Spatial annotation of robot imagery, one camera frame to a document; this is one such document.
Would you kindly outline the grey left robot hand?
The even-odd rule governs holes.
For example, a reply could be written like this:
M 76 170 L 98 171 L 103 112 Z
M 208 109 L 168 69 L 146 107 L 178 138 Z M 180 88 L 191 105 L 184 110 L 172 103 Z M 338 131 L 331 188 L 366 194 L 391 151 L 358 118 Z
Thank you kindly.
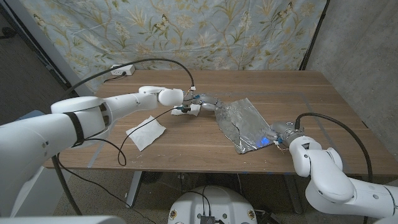
M 201 93 L 186 96 L 183 100 L 183 105 L 200 105 L 204 110 L 215 111 L 223 106 L 223 102 L 219 98 Z

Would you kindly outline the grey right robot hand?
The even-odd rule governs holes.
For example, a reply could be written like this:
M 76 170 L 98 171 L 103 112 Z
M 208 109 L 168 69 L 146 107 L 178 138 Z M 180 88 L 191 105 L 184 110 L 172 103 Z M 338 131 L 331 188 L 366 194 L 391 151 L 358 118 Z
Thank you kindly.
M 290 146 L 293 140 L 304 135 L 303 129 L 296 129 L 295 123 L 277 121 L 264 131 L 265 137 L 284 146 Z

